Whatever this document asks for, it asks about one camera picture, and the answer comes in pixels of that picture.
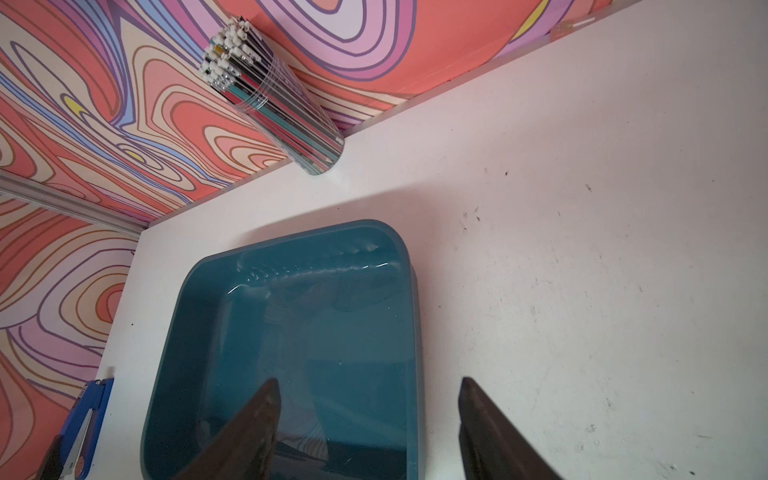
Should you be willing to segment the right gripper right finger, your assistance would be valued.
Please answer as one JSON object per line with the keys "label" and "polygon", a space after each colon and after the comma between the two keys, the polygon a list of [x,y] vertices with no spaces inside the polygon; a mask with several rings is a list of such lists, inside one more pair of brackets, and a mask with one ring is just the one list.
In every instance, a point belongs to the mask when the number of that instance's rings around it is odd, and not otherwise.
{"label": "right gripper right finger", "polygon": [[462,379],[458,409],[459,445],[467,479],[560,477],[471,377]]}

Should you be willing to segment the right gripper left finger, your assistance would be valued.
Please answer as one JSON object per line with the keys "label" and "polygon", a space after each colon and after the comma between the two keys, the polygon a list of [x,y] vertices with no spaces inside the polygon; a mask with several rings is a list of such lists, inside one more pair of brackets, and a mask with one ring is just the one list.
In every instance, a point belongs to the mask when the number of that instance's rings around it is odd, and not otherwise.
{"label": "right gripper left finger", "polygon": [[279,383],[270,378],[175,479],[267,479],[280,414]]}

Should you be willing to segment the teal plastic storage box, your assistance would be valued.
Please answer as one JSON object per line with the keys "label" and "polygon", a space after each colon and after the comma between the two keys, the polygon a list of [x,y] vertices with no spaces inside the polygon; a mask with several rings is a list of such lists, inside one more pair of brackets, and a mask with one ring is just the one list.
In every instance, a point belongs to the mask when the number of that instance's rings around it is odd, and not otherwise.
{"label": "teal plastic storage box", "polygon": [[171,319],[143,476],[179,474],[275,379],[282,408],[271,478],[420,479],[422,364],[415,271],[383,222],[205,257]]}

